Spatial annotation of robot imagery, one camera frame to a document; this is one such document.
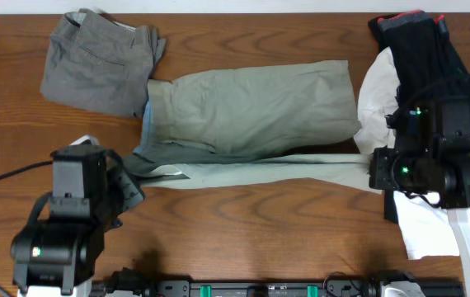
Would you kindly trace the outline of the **olive green shorts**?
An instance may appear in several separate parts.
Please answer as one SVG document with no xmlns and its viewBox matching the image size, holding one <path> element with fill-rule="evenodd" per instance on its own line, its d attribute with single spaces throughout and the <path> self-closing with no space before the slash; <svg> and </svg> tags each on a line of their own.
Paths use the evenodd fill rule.
<svg viewBox="0 0 470 297">
<path fill-rule="evenodd" d="M 124 163 L 174 189 L 309 178 L 367 190 L 368 155 L 322 151 L 359 130 L 345 60 L 210 70 L 148 83 L 141 141 Z"/>
</svg>

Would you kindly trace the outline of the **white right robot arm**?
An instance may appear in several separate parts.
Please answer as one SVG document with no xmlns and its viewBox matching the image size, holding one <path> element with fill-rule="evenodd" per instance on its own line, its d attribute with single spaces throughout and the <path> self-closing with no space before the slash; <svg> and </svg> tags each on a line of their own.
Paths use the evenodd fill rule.
<svg viewBox="0 0 470 297">
<path fill-rule="evenodd" d="M 470 296 L 470 103 L 464 99 L 420 101 L 386 115 L 393 148 L 376 148 L 369 186 L 424 200 L 436 193 L 445 209 L 463 264 Z"/>
</svg>

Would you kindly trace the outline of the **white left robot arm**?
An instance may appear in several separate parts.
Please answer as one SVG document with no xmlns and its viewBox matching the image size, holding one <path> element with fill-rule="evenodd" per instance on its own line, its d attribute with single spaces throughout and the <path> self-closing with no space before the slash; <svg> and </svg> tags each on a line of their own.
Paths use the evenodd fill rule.
<svg viewBox="0 0 470 297">
<path fill-rule="evenodd" d="M 51 154 L 53 189 L 39 198 L 12 241 L 13 282 L 26 294 L 34 285 L 72 295 L 94 276 L 104 234 L 115 227 L 124 198 L 112 184 L 119 155 L 100 145 L 78 144 Z"/>
</svg>

